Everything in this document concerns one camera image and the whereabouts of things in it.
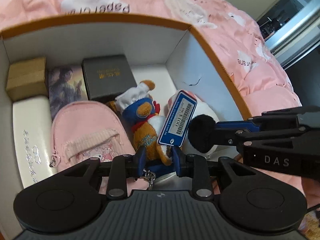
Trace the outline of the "orange cardboard storage box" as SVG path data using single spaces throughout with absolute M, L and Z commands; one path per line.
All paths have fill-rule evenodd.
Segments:
M 88 57 L 124 54 L 137 81 L 155 81 L 162 105 L 178 89 L 208 103 L 221 120 L 251 112 L 200 31 L 187 23 L 136 14 L 77 14 L 43 18 L 1 31 L 1 233 L 12 239 L 21 227 L 13 201 L 23 186 L 12 131 L 12 103 L 5 87 L 11 63 L 45 56 L 54 68 Z

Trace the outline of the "brown chef bear plush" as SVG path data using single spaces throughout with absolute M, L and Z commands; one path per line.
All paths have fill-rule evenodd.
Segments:
M 165 117 L 160 115 L 160 104 L 150 95 L 154 88 L 153 81 L 143 80 L 106 105 L 114 112 L 120 113 L 130 126 L 133 135 L 132 146 L 135 150 L 144 146 L 148 161 L 159 159 L 165 166 L 169 166 L 172 163 L 169 146 L 158 143 Z

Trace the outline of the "white glasses case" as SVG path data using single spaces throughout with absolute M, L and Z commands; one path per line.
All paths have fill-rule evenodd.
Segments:
M 20 178 L 24 188 L 57 173 L 51 167 L 52 118 L 49 99 L 36 96 L 13 103 L 14 145 Z

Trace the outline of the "gold cardboard gift box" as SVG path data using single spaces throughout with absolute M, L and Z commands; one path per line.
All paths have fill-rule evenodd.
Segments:
M 6 91 L 13 102 L 33 96 L 48 96 L 46 58 L 37 57 L 10 65 Z

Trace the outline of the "illustrated card box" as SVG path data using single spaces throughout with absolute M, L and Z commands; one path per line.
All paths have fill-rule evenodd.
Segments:
M 88 100 L 82 67 L 71 65 L 49 70 L 48 93 L 52 119 L 67 104 Z

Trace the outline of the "dark grey gift box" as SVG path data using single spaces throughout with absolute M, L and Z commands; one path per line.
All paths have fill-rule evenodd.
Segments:
M 137 85 L 125 55 L 83 59 L 82 71 L 89 100 L 113 101 Z

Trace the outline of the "pink cloud print duvet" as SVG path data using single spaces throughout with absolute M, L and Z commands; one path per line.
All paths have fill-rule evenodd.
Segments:
M 109 0 L 1 0 L 1 28 L 5 29 L 57 16 Z M 299 104 L 286 74 L 265 47 L 257 23 L 245 12 L 223 0 L 120 0 L 136 14 L 160 16 L 195 23 L 195 17 L 178 12 L 178 2 L 197 5 L 205 19 L 217 26 L 211 31 L 204 24 L 196 28 L 221 60 L 251 113 L 293 107 Z

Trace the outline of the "white plush with black ear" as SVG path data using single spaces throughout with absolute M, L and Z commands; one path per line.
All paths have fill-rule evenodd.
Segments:
M 179 91 L 180 90 L 178 90 L 168 100 L 169 111 Z M 193 117 L 188 125 L 183 145 L 180 148 L 185 154 L 198 154 L 204 157 L 208 157 L 213 154 L 217 148 L 217 145 L 214 142 L 214 128 L 215 124 L 219 122 L 219 119 L 216 113 L 209 107 L 206 102 L 202 101 L 192 92 L 186 92 L 197 100 L 197 106 L 195 108 L 195 112 L 193 113 Z

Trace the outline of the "pink mini backpack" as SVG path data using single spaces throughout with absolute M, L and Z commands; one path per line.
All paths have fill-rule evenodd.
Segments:
M 136 152 L 118 116 L 96 101 L 77 101 L 61 108 L 51 136 L 50 167 L 59 172 L 91 157 L 103 163 Z

